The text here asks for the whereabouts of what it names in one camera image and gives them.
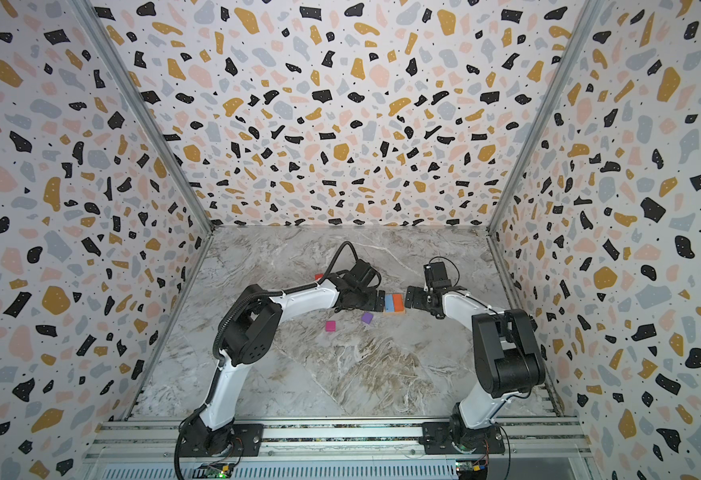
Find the orange-red wood block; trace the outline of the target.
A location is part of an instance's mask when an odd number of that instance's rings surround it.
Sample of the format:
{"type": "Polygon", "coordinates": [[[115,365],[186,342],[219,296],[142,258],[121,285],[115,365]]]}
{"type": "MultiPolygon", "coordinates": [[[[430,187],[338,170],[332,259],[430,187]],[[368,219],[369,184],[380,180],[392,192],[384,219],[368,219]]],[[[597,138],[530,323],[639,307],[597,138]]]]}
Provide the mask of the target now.
{"type": "Polygon", "coordinates": [[[393,311],[394,312],[404,312],[404,301],[403,301],[403,296],[401,294],[392,294],[391,296],[392,302],[393,302],[393,311]]]}

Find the light blue wood block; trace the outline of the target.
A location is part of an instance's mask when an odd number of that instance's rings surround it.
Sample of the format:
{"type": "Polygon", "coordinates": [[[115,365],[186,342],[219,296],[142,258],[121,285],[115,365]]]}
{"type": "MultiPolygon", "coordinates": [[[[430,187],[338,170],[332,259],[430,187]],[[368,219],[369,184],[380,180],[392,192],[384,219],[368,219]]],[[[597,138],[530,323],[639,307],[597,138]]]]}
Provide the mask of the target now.
{"type": "Polygon", "coordinates": [[[384,311],[387,313],[394,312],[394,301],[392,294],[386,294],[386,296],[384,297],[384,311]]]}

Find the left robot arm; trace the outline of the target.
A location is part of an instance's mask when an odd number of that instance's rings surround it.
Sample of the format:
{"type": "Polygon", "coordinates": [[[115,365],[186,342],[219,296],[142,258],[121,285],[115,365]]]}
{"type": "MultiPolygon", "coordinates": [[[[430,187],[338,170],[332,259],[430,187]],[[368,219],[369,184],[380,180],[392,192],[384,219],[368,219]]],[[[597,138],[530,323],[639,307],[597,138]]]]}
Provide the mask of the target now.
{"type": "Polygon", "coordinates": [[[280,323],[318,310],[380,312],[385,293],[381,275],[356,260],[348,270],[328,272],[318,281],[286,290],[246,287],[222,318],[212,343],[218,360],[202,406],[178,427],[176,450],[187,456],[214,456],[234,448],[234,418],[250,368],[270,351],[280,323]]]}

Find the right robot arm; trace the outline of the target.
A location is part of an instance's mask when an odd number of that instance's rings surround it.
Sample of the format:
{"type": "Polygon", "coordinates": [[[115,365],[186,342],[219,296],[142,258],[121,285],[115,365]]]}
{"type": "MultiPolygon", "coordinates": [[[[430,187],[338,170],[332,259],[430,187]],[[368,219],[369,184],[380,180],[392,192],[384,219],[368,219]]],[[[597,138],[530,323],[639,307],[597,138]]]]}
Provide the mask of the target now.
{"type": "Polygon", "coordinates": [[[409,286],[404,306],[456,321],[472,335],[476,384],[455,404],[448,427],[453,447],[472,452],[488,446],[496,417],[508,403],[544,384],[545,367],[529,314],[493,308],[473,296],[449,278],[450,263],[442,256],[431,258],[423,266],[424,286],[409,286]]]}

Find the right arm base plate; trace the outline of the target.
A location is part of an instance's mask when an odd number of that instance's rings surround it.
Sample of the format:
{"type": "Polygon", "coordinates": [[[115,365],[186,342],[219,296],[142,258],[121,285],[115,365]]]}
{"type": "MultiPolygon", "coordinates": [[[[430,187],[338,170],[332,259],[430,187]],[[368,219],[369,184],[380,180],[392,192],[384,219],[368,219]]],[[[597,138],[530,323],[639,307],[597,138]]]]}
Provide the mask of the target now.
{"type": "Polygon", "coordinates": [[[426,455],[504,454],[505,443],[498,425],[469,429],[459,422],[424,422],[418,443],[426,455]]]}

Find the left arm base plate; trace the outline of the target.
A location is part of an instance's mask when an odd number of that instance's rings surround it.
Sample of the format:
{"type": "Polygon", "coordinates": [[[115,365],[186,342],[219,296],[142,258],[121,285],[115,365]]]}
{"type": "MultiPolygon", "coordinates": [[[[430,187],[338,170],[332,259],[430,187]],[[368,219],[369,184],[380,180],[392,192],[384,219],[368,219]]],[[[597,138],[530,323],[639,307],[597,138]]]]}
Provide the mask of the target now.
{"type": "Polygon", "coordinates": [[[258,423],[230,422],[216,430],[196,419],[180,431],[176,457],[256,457],[264,438],[258,423]]]}

